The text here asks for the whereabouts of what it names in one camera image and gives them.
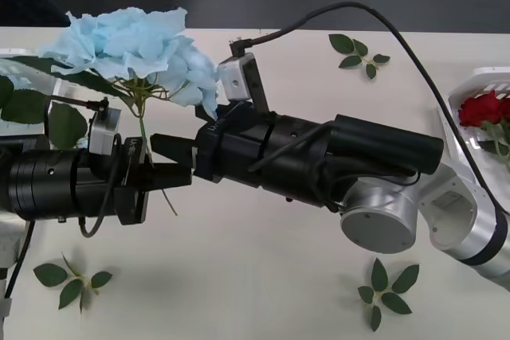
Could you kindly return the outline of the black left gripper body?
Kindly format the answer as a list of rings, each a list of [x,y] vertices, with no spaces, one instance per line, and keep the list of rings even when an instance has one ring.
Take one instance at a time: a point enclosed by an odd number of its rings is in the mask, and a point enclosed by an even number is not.
[[[146,143],[140,137],[125,139],[118,156],[77,151],[75,158],[75,213],[78,218],[96,218],[105,196],[105,216],[116,216],[122,225],[144,221],[145,193],[139,189],[138,173],[145,162]],[[114,160],[118,167],[113,169]]]

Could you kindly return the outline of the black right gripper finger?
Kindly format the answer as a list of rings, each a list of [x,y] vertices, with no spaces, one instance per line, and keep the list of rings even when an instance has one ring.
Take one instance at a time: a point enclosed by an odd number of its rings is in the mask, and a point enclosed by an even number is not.
[[[156,154],[170,159],[182,166],[194,166],[194,147],[191,145],[170,145],[153,147]]]
[[[157,154],[191,154],[193,147],[193,139],[163,134],[151,136],[151,148]]]

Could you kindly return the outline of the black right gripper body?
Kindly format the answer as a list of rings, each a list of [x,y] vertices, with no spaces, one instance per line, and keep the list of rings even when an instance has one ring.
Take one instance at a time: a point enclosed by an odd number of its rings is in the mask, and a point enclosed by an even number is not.
[[[276,112],[261,114],[252,103],[241,101],[218,106],[217,117],[201,127],[194,140],[194,176],[213,183],[227,178],[274,190],[260,170],[249,172],[248,167],[264,158]]]

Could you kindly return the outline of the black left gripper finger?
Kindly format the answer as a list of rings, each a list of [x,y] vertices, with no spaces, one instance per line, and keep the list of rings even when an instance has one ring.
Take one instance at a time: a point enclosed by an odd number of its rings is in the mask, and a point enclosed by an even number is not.
[[[155,163],[149,166],[154,179],[190,179],[191,168],[178,163]]]
[[[191,178],[159,178],[151,180],[148,185],[149,191],[174,189],[189,186]]]

